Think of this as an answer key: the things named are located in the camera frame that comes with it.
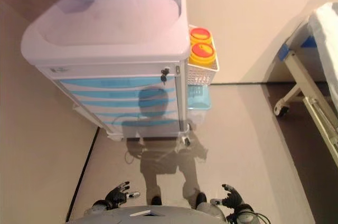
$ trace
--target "bed wheel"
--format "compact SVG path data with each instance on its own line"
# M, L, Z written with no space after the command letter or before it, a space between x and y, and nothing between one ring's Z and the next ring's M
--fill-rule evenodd
M274 114L276 117L283 117L288 113L290 107L281 99L274 107Z

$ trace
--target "gray floor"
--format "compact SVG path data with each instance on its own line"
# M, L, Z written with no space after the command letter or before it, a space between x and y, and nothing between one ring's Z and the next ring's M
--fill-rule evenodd
M336 200L322 186L333 186L337 170L314 123L302 104L292 105L279 120L271 111L290 87L211 86L213 107L192 132L188 149L159 139L113 142L101 131L72 219L129 180L141 196L125 206L147 204L161 193L165 205L191 207L196 192L222 198L226 194L220 185L228 183L272 223L332 223L336 205L326 210L323 203Z
M266 96L273 107L293 85L267 85ZM329 94L327 84L318 84ZM289 148L316 223L338 223L338 170L302 102L294 102L278 125Z

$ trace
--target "bed frame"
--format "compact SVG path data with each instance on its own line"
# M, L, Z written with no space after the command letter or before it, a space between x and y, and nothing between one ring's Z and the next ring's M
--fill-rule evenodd
M309 37L307 23L308 20L304 21L278 51L280 60L285 62L285 65L296 81L296 85L286 94L286 96L277 102L274 107L274 114L277 117L284 116L289 111L290 102L299 100L298 95L302 92L304 95L304 97L301 97L303 103L320 131L321 136L338 167L338 119L327 103L327 98L323 96L316 83L297 57L297 51L301 47L304 47L304 43L309 40L311 42L311 39L314 41L312 36Z

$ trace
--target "floor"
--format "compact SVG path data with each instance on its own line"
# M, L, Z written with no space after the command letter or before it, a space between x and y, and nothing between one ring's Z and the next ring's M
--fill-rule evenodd
M119 183L130 181L130 190L139 191L141 196L129 200L125 206L145 205L160 193L167 206L191 207L198 191L205 192L208 199L224 198L226 193L221 184L227 183L234 186L255 211L267 215L271 223L332 223L333 215L324 217L326 222L318 219L321 188L313 185L320 182L316 181L312 166L307 166L306 155L311 150L299 143L302 135L307 135L307 140L312 138L320 146L321 138L305 108L298 104L292 105L290 118L275 118L271 112L275 99L291 87L278 86L211 86L213 107L204 123L191 132L192 144L188 149L177 149L176 141L159 139L114 142L102 130L71 218L83 216L86 209ZM298 119L304 121L302 127L293 126ZM300 151L294 147L289 150L291 138L298 142L296 147L300 147ZM329 161L324 164L330 164L330 156L325 160ZM331 171L326 176L334 177L336 170ZM314 179L311 186L304 185L307 194L299 178L303 181L304 173Z
M60 224L96 126L22 57L28 24L0 0L0 223Z

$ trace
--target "side basket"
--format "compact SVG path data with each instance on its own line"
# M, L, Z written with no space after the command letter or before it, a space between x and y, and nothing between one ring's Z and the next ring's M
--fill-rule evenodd
M216 50L214 41L212 39L212 45ZM188 85L210 85L215 74L220 70L218 63L218 56L216 52L216 59L213 62L211 68L196 66L188 63Z

